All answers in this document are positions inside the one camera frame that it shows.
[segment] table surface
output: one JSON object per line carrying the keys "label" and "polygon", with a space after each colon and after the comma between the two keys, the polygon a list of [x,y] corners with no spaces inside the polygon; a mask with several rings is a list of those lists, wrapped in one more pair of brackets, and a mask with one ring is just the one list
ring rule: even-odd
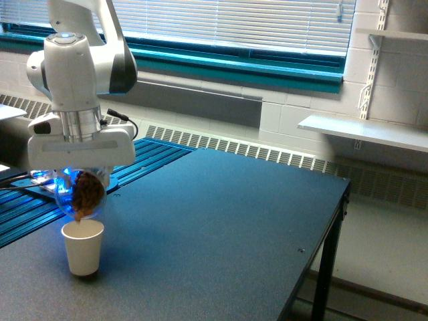
{"label": "table surface", "polygon": [[68,218],[0,249],[2,318],[277,320],[348,185],[197,150],[109,195],[94,278],[68,271]]}

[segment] black table leg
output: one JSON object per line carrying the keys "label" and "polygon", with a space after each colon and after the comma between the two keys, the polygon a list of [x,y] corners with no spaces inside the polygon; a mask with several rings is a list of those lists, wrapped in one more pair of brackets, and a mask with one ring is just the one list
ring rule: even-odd
{"label": "black table leg", "polygon": [[344,204],[339,208],[333,226],[324,241],[320,271],[318,273],[318,280],[316,283],[314,305],[312,307],[312,321],[322,321],[324,319],[343,217]]}

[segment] window sill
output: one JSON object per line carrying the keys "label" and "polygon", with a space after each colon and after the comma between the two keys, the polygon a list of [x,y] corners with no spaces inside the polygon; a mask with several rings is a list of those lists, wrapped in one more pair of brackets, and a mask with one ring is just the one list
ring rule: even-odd
{"label": "window sill", "polygon": [[[0,49],[37,51],[43,49],[44,37],[19,33],[0,33]],[[130,43],[137,65],[157,72],[215,78],[279,88],[296,88],[339,93],[342,73],[320,68],[297,68],[296,64],[228,57],[209,53],[186,54],[186,51],[148,47]]]}

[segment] radiator vent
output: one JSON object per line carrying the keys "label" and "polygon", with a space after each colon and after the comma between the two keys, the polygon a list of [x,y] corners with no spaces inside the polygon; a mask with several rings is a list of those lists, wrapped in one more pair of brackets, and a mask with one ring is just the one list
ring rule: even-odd
{"label": "radiator vent", "polygon": [[[52,111],[51,105],[45,102],[38,102],[36,100],[28,100],[9,95],[0,95],[0,104],[22,109],[27,114],[24,118],[36,119]],[[107,121],[107,125],[125,124],[126,122],[111,116],[103,116],[102,119]]]}
{"label": "radiator vent", "polygon": [[212,148],[311,171],[346,177],[352,181],[353,193],[418,209],[428,208],[428,181],[410,179],[405,175],[398,175],[393,171],[374,171],[372,169],[314,158],[292,150],[270,148],[265,145],[225,139],[220,136],[208,137],[202,134],[158,126],[149,126],[146,135],[151,138],[176,142],[195,148]]}

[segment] window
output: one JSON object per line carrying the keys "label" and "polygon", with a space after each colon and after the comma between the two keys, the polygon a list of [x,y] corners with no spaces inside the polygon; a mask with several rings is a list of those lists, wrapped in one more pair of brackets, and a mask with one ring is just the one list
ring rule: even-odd
{"label": "window", "polygon": [[[113,0],[138,63],[336,92],[356,0]],[[4,35],[48,29],[46,0],[0,0]]]}

